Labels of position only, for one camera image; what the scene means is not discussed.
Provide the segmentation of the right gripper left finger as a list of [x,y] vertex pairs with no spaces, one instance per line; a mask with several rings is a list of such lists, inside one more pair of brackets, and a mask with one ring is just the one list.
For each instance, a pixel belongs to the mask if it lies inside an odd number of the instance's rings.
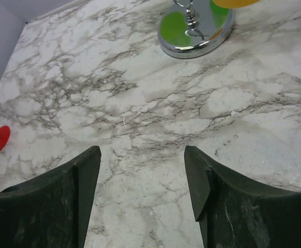
[[100,169],[92,146],[0,192],[0,247],[84,247]]

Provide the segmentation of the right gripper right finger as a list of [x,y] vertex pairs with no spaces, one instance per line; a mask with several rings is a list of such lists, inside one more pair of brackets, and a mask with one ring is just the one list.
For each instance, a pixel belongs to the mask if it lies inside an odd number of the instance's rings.
[[205,247],[301,247],[301,192],[248,178],[195,146],[184,160]]

